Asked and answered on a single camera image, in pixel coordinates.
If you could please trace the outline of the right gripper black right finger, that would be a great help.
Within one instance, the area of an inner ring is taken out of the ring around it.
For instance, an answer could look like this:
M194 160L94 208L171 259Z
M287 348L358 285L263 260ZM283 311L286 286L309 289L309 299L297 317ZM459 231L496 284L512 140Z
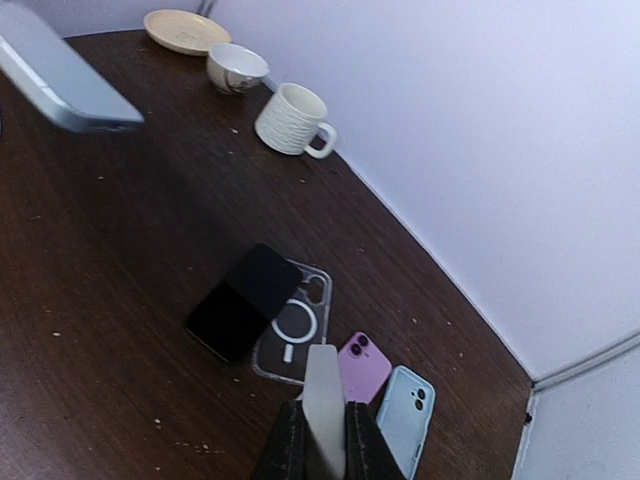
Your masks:
M346 404L347 478L405 480L365 403Z

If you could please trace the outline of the clear magsafe phone case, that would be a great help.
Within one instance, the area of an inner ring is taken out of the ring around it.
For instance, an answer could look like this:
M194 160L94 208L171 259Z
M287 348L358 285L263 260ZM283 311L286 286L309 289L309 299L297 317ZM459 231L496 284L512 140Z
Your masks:
M302 280L256 343L252 368L261 377L301 386L309 347L327 342L333 281L321 269L293 265Z

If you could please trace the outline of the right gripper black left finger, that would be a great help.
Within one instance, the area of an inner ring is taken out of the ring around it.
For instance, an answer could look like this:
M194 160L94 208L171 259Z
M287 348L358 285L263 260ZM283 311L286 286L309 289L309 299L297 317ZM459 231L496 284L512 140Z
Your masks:
M304 479L306 432L302 401L283 402L250 479Z

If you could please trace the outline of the beige phone case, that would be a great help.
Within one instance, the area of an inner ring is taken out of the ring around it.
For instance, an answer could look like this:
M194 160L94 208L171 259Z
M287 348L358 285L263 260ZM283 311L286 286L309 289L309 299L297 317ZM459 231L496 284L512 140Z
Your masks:
M333 345L309 347L302 408L307 424L305 478L344 479L346 402Z

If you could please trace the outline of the black phone with dark case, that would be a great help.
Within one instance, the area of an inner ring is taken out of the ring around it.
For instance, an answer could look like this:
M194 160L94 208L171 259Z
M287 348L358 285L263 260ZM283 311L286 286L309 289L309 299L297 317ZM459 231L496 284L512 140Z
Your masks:
M258 243L192 310L185 329L224 361L237 364L252 350L302 281L302 272Z

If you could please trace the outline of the light blue phone case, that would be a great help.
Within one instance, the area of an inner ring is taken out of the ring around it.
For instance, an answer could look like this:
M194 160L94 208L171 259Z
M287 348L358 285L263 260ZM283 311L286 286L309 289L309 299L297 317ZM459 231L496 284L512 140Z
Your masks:
M434 387L404 365L393 369L376 422L406 479L414 479L435 404Z

